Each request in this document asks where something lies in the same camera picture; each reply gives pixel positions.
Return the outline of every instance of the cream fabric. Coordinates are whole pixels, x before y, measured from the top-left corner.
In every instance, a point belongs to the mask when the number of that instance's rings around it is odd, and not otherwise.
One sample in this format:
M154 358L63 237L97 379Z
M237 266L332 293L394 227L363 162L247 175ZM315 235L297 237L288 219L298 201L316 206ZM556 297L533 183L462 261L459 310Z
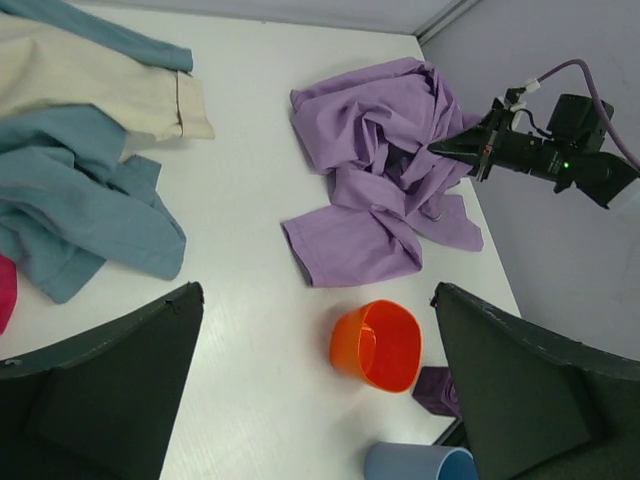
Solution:
M0 118L90 104L130 132L213 138L200 81L50 25L0 14Z

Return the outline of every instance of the blue plastic cup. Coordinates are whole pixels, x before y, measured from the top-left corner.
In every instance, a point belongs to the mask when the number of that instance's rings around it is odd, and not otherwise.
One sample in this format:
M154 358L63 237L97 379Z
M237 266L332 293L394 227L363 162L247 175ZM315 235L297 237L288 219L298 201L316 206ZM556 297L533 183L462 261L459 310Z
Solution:
M464 448L376 443L364 464L366 480L479 480Z

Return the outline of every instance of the orange plastic cup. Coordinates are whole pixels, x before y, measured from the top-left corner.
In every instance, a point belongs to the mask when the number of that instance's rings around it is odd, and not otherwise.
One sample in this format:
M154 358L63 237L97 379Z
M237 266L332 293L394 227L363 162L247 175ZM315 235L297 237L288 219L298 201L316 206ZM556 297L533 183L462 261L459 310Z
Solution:
M405 392L420 372L420 325L400 305L376 300L338 321L329 357L346 375L386 392Z

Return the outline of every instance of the wall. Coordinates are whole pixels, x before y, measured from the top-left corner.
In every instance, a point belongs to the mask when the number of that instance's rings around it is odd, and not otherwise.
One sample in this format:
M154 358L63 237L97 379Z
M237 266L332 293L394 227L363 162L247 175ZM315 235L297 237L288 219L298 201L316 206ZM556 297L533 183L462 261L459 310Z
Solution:
M412 34L452 0L106 0L207 15Z
M478 113L507 87L581 57L603 99L616 108L617 130L639 155L638 19L637 0L483 0L424 52L442 68L462 107ZM573 68L529 97L542 126L560 93L586 93ZM604 149L618 153L610 141ZM576 190L559 196L551 190L548 182L498 169L476 184L523 316L640 360L640 232Z

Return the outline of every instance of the tabletop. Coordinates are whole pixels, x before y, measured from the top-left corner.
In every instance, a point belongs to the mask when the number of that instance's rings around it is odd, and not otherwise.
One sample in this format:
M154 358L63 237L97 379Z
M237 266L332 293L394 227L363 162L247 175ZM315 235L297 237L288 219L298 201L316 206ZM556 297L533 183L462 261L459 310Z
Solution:
M482 228L481 253L422 239L420 273L358 288L305 285L281 222L328 204L291 128L289 91L356 68L422 53L414 37L83 6L193 50L213 141L136 139L162 163L164 203L184 228L178 278L166 282L112 262L70 302L56 306L24 278L0 357L22 354L140 307L187 281L205 292L205 314L163 480L362 478L378 440L429 444L450 419L410 393L387 394L328 363L341 314L373 299L408 308L424 335L425 365L446 359L429 299L454 282L518 313L473 188L456 190Z

